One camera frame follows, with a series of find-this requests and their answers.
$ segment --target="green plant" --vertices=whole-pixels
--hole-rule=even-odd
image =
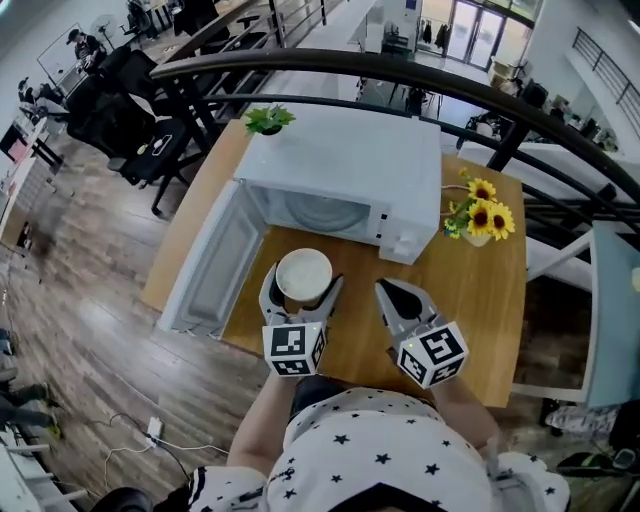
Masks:
[[[251,133],[263,133],[288,125],[295,121],[294,115],[282,105],[271,108],[254,108],[247,112],[247,130]]]

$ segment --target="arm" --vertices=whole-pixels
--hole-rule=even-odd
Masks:
[[[253,468],[269,476],[282,454],[297,382],[293,377],[269,375],[233,438],[227,466]]]
[[[500,427],[487,408],[457,377],[434,386],[431,392],[447,425],[486,456],[489,439],[500,435]]]

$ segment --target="microwave door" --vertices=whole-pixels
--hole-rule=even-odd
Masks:
[[[246,185],[227,182],[189,251],[158,326],[220,334],[266,230]]]

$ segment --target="person standing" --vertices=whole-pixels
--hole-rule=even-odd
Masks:
[[[97,73],[98,66],[107,57],[107,51],[93,36],[88,36],[77,28],[69,32],[67,44],[75,43],[76,59],[82,69],[89,74]]]

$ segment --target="wooden floor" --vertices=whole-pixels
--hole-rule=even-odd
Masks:
[[[138,298],[182,186],[170,186],[160,204],[166,219],[157,219],[150,211],[155,187],[131,187],[107,170],[101,153],[66,136],[57,147],[67,162],[59,176],[76,195],[45,198],[32,254],[14,257],[10,282],[4,278],[8,294],[0,323],[14,333],[17,357],[2,364],[19,367],[20,383],[48,382],[64,408],[64,440],[33,430],[52,445],[44,457],[48,469],[102,495],[109,449],[146,446],[126,418],[105,425],[114,414],[126,412],[142,425],[159,416],[163,438],[171,443],[228,449],[267,369],[221,343],[154,329],[158,315]],[[513,448],[535,452],[551,467],[575,451],[593,450],[537,427],[539,406],[539,400],[512,397],[507,409],[495,411]],[[173,452],[187,470],[225,461],[211,449]],[[111,487],[138,487],[155,501],[183,480],[178,464],[157,449],[119,452],[109,464]],[[607,510],[626,482],[571,485],[573,510],[599,511]],[[92,497],[80,505],[89,510],[94,502]]]

